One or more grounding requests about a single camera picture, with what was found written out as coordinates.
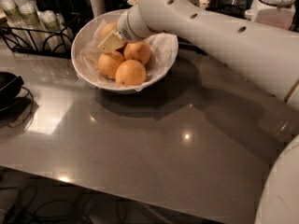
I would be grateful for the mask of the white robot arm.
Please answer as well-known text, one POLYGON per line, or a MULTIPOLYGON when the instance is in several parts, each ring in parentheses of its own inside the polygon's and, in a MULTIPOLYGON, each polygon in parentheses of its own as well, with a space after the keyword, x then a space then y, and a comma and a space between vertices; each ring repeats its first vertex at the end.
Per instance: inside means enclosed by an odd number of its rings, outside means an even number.
POLYGON ((189 0, 140 0, 121 14, 118 29, 129 43, 160 32, 177 35, 243 77, 254 90, 269 94, 270 105, 261 106, 250 93, 200 92, 206 122, 225 137, 213 143, 216 150, 207 159, 230 161, 226 145, 234 141, 254 161, 270 163, 267 176, 281 161, 287 162, 276 183, 284 192, 276 201, 268 202, 266 192, 257 203, 241 197, 228 203, 228 216, 230 224, 297 224, 290 175, 298 171, 298 35, 206 11, 189 0))

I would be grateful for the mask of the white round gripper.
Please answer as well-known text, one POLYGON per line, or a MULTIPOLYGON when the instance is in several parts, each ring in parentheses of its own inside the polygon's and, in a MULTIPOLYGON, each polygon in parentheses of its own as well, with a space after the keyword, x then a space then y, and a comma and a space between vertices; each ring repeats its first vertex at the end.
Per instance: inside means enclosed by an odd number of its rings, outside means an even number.
POLYGON ((151 31, 141 19, 138 6, 130 7, 121 14, 117 22, 117 29, 119 32, 110 32, 97 46, 102 52, 108 53, 121 49, 125 45, 125 41, 136 43, 155 35, 155 32, 151 31))

